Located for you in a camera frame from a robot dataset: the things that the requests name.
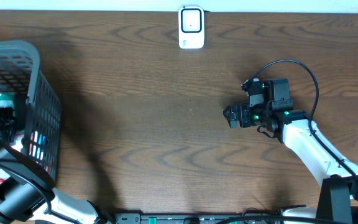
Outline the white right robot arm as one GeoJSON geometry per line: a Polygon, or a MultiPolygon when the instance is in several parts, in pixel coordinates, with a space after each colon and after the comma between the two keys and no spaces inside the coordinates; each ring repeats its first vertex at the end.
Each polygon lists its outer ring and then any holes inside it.
{"type": "Polygon", "coordinates": [[[228,106],[223,115],[231,128],[265,128],[264,134],[291,149],[319,185],[332,176],[358,175],[358,165],[341,154],[303,110],[267,111],[244,103],[228,106]]]}

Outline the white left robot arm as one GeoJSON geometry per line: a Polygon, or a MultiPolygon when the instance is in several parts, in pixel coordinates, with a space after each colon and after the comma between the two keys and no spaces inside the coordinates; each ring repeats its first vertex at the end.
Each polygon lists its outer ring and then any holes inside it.
{"type": "Polygon", "coordinates": [[[60,102],[38,78],[24,105],[0,106],[0,223],[115,223],[87,200],[56,188],[60,102]]]}

